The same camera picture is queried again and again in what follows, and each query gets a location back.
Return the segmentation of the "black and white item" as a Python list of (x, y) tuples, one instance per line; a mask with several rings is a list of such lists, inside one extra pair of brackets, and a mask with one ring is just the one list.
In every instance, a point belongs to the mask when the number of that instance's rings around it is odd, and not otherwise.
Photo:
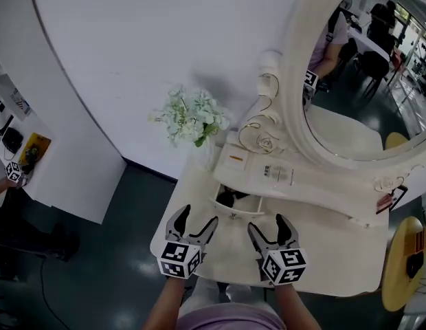
[(8, 108), (0, 101), (0, 135), (3, 135), (6, 129), (10, 126), (14, 116)]

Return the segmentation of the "yellow flat item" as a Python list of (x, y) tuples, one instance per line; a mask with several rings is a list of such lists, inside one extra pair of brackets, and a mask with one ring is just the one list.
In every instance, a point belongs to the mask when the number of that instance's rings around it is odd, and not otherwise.
[(27, 175), (32, 172), (36, 164), (44, 156), (51, 142), (49, 138), (40, 134), (31, 134), (18, 160), (22, 173)]

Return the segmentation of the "oval white framed mirror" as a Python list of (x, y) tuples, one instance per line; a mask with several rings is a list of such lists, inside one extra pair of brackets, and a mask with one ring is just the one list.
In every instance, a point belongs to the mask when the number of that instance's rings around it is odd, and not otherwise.
[[(426, 192), (426, 127), (401, 145), (378, 151), (370, 149), (358, 135), (358, 147), (324, 139), (322, 132), (309, 125), (309, 113), (302, 108), (305, 67), (311, 47), (324, 22), (340, 0), (300, 0), (291, 16), (280, 64), (280, 90), (286, 131), (302, 157), (321, 170), (375, 180), (401, 180), (410, 190)], [(402, 5), (410, 9), (412, 0)]]

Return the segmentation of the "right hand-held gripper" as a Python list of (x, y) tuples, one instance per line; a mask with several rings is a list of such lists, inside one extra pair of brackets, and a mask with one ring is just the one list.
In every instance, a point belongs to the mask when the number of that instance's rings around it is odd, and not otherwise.
[(298, 245), (298, 232), (282, 214), (276, 215), (278, 227), (277, 242), (268, 241), (254, 223), (248, 223), (247, 232), (255, 251), (260, 255), (256, 260), (260, 279), (273, 286), (290, 285), (298, 282), (307, 265), (308, 256), (304, 248), (278, 247), (278, 245)]

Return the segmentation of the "pink cosmetic case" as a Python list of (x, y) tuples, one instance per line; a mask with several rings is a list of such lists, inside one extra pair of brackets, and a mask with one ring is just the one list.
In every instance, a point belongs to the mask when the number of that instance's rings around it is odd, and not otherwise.
[(403, 196), (407, 193), (407, 191), (408, 189), (404, 185), (400, 185), (393, 189), (391, 193), (387, 194), (378, 201), (376, 214), (380, 214), (386, 209), (392, 211), (403, 198)]

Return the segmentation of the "black pouch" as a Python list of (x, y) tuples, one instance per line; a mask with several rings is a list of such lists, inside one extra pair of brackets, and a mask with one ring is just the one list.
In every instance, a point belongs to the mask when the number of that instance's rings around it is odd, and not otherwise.
[(217, 195), (216, 201), (228, 208), (232, 208), (234, 206), (234, 202), (236, 200), (247, 197), (248, 194), (239, 192), (237, 190), (233, 190), (228, 187), (224, 187), (224, 191)]

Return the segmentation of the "person's left forearm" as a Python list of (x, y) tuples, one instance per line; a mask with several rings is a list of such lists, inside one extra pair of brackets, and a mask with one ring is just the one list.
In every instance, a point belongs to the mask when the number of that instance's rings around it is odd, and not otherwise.
[(175, 330), (185, 293), (185, 279), (170, 277), (164, 284), (142, 330)]

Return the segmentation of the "white artificial flowers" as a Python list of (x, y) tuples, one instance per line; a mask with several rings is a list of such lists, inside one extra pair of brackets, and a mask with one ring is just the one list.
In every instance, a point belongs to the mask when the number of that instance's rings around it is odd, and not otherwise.
[(173, 146), (190, 142), (197, 148), (219, 131), (229, 128), (233, 116), (205, 89), (178, 86), (168, 92), (160, 109), (154, 109), (148, 120), (163, 124)]

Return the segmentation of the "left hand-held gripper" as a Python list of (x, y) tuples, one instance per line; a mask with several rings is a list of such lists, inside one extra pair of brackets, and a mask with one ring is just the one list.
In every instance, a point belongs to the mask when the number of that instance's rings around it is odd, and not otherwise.
[(211, 218), (198, 234), (184, 236), (191, 205), (178, 209), (166, 224), (166, 237), (157, 257), (161, 274), (187, 280), (205, 258), (205, 247), (218, 227), (218, 217)]

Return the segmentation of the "white vanity table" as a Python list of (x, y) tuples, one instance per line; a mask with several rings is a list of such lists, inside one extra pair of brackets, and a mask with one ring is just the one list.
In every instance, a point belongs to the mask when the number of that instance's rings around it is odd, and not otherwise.
[[(301, 292), (349, 297), (378, 288), (389, 213), (376, 214), (375, 208), (385, 193), (403, 184), (401, 180), (357, 183), (352, 177), (322, 176), (314, 170), (300, 170), (277, 157), (249, 151), (245, 170), (234, 170), (223, 165), (226, 145), (215, 148), (212, 172), (199, 168), (194, 157), (188, 159), (150, 242), (153, 255), (158, 256), (165, 243), (168, 220), (179, 208), (190, 204), (189, 232), (198, 232), (213, 217), (219, 219), (196, 275), (223, 283), (263, 287), (265, 282), (260, 279), (256, 262), (259, 255), (250, 241), (247, 225), (255, 223), (266, 236), (274, 237), (275, 215), (281, 214), (297, 230), (300, 247), (308, 256), (308, 265), (297, 283)], [(255, 171), (263, 163), (292, 168), (293, 184), (272, 186), (258, 181)], [(219, 184), (261, 196), (266, 214), (249, 219), (225, 216), (208, 199)]]

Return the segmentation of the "white vase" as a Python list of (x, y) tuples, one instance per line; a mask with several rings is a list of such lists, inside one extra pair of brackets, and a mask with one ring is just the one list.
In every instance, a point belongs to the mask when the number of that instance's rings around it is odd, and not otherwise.
[(193, 155), (197, 166), (205, 171), (211, 171), (215, 163), (216, 139), (214, 136), (206, 137), (202, 144), (194, 145)]

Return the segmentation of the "white flat box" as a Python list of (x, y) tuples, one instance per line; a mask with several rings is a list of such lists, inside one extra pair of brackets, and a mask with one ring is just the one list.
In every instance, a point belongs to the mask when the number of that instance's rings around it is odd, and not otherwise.
[(243, 148), (227, 144), (223, 149), (223, 165), (237, 171), (244, 171), (249, 152)]

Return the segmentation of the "person's right forearm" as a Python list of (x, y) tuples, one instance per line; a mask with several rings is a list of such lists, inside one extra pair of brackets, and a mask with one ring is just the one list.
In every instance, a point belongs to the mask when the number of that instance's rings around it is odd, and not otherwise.
[(287, 330), (322, 330), (292, 285), (276, 286), (275, 295)]

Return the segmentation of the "white small drawer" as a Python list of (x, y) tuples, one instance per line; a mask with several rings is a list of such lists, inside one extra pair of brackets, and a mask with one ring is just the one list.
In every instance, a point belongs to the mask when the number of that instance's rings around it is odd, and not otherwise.
[(219, 184), (208, 197), (213, 207), (223, 215), (231, 219), (236, 218), (256, 218), (266, 214), (263, 208), (264, 199), (261, 196), (250, 195), (236, 200), (232, 208), (228, 208), (216, 201), (217, 195), (224, 191), (225, 185)]

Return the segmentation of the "printed leaflet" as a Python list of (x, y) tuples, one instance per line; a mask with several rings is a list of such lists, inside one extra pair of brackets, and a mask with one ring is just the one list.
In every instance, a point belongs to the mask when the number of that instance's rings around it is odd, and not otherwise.
[(29, 106), (25, 98), (21, 95), (16, 87), (11, 91), (10, 99), (14, 104), (16, 115), (21, 121), (24, 121), (24, 119), (26, 119), (26, 117), (31, 114), (32, 108)]

